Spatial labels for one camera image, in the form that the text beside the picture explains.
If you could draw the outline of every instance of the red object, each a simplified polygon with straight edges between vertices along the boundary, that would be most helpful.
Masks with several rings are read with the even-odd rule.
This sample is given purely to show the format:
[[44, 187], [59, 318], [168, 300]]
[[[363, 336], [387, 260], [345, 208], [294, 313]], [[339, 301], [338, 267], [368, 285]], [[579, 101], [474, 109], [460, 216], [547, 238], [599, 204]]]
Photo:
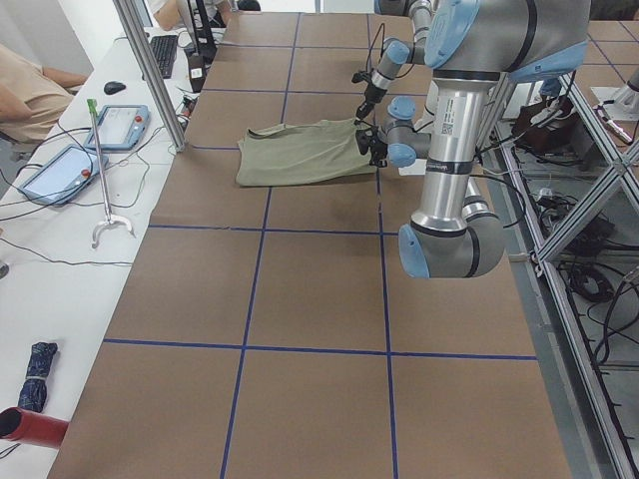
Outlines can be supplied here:
[[19, 407], [0, 413], [0, 439], [58, 449], [69, 423]]

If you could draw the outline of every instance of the dark blue fabric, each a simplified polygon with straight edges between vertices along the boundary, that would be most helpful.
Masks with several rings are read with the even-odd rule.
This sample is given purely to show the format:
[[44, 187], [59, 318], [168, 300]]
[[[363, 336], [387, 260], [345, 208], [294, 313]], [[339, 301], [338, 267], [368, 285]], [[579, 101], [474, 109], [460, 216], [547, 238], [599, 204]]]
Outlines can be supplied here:
[[25, 380], [18, 407], [29, 411], [42, 412], [47, 400], [47, 385], [45, 379], [49, 375], [54, 354], [58, 351], [55, 342], [38, 342], [31, 346], [31, 358], [27, 366]]

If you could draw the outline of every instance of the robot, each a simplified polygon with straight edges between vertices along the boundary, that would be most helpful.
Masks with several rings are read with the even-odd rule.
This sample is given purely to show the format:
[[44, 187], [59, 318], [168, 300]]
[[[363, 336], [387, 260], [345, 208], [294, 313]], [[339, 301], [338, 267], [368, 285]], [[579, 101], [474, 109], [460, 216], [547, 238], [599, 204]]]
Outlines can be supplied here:
[[586, 52], [589, 7], [590, 0], [375, 1], [376, 13], [412, 18], [415, 42], [386, 42], [357, 116], [379, 103], [403, 64], [421, 63], [422, 51], [438, 88], [430, 135], [415, 130], [412, 100], [397, 97], [378, 135], [357, 138], [373, 160], [387, 154], [393, 165], [406, 167], [426, 159], [420, 205], [399, 229], [408, 275], [480, 276], [499, 263], [501, 223], [470, 177], [489, 90], [502, 73], [516, 84], [577, 69]]

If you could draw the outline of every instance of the black mouse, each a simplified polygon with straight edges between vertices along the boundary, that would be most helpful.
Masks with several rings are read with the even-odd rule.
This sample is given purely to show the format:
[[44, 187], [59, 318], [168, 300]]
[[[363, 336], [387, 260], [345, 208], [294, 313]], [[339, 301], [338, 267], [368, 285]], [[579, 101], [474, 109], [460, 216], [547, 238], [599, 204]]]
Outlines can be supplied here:
[[125, 88], [127, 88], [127, 86], [124, 83], [107, 82], [104, 86], [104, 93], [107, 95], [113, 95], [114, 93], [121, 92]]

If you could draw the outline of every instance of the black keyboard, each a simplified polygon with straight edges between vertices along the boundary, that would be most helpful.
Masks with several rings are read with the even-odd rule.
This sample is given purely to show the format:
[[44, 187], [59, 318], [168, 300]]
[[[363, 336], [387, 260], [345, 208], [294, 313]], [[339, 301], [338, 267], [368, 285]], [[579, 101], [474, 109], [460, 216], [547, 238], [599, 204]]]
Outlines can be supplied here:
[[151, 39], [151, 51], [156, 57], [162, 78], [171, 78], [173, 62], [178, 52], [178, 35], [160, 35]]

